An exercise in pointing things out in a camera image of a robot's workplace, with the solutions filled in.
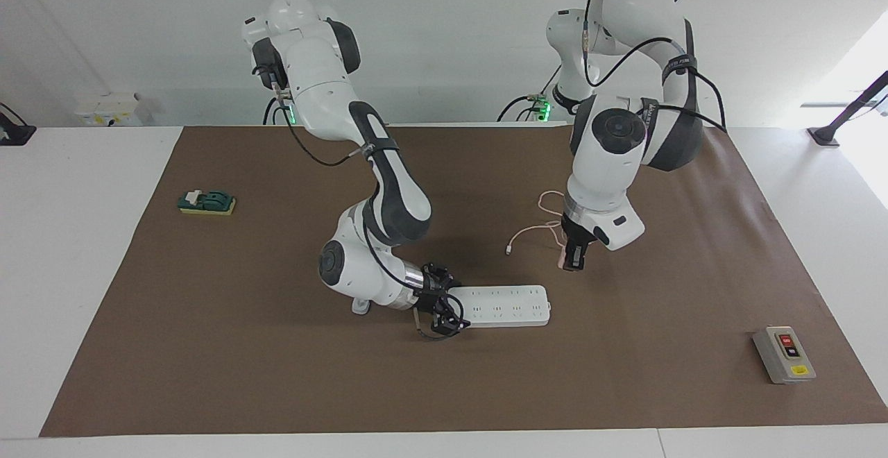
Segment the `white cable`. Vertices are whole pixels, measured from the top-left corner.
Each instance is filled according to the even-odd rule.
[[[547,214],[561,215],[561,214],[559,214],[559,212],[549,210],[548,208],[543,206],[543,199],[546,197],[546,195],[549,195],[549,194],[557,194],[559,196],[562,196],[562,198],[564,197],[564,193],[562,193],[562,192],[558,192],[557,190],[547,190],[546,192],[543,192],[543,194],[540,195],[539,199],[536,200],[536,206],[540,210],[542,210],[543,212],[546,212]],[[522,234],[524,234],[527,231],[537,230],[537,228],[548,228],[548,230],[551,230],[552,236],[555,237],[555,243],[559,247],[564,248],[565,244],[561,243],[561,239],[558,238],[558,231],[555,231],[555,228],[559,228],[559,227],[561,227],[561,221],[548,221],[548,223],[545,223],[542,225],[536,225],[536,226],[530,226],[530,227],[523,228],[522,230],[518,231],[517,233],[514,234],[514,236],[511,237],[508,245],[505,246],[505,255],[511,255],[511,246],[513,245],[515,240],[518,239],[519,236],[521,236]]]

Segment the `gray switch box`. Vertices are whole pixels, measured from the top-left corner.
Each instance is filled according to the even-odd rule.
[[[817,378],[811,360],[789,326],[768,326],[752,335],[755,348],[765,363],[771,382],[786,384],[808,382]]]

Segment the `white robotic arm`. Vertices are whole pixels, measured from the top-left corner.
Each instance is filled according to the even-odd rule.
[[[552,100],[575,116],[562,269],[580,271],[591,242],[618,250],[644,233],[626,196],[641,164],[671,171],[700,151],[694,36],[676,1],[589,0],[587,10],[559,11],[549,20],[549,44],[562,62]],[[618,56],[634,50],[662,69],[662,103],[596,92],[603,81],[590,85],[599,70],[589,68],[587,76],[588,53]]]
[[[335,15],[329,8],[321,12]],[[366,313],[374,302],[421,307],[441,322],[435,329],[440,334],[469,325],[442,298],[456,284],[447,269],[419,269],[391,254],[394,246],[425,236],[432,206],[383,119],[352,88],[348,73],[358,69],[361,56],[351,28],[323,19],[308,0],[275,0],[266,16],[247,19],[241,34],[253,52],[254,74],[275,90],[280,106],[291,101],[298,122],[317,138],[357,144],[377,178],[373,195],[343,212],[321,250],[323,282],[353,297],[356,313]]]

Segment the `white wall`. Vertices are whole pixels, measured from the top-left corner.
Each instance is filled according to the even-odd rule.
[[[507,101],[538,91],[558,59],[545,24],[584,0],[314,0],[336,7],[361,43],[353,75],[362,98],[393,122],[493,120]],[[250,76],[240,23],[270,0],[40,0],[114,92],[139,92],[159,125],[256,123],[268,92]],[[729,120],[770,125],[848,51],[888,0],[683,0],[697,32],[701,70],[719,84]],[[0,7],[0,46],[20,66],[60,57],[38,25],[10,43],[22,18]],[[91,86],[71,64],[32,70],[73,107]],[[657,71],[635,60],[616,86],[656,91]],[[0,73],[0,85],[12,85]],[[33,99],[10,95],[22,114],[51,119]],[[707,113],[715,108],[704,103]]]

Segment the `round black joint cap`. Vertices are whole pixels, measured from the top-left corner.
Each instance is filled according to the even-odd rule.
[[[342,269],[345,268],[345,249],[339,241],[330,241],[321,249],[318,257],[318,274],[327,285],[335,287],[339,284]]]
[[[592,120],[592,135],[611,154],[626,154],[644,143],[644,121],[628,110],[604,110]]]

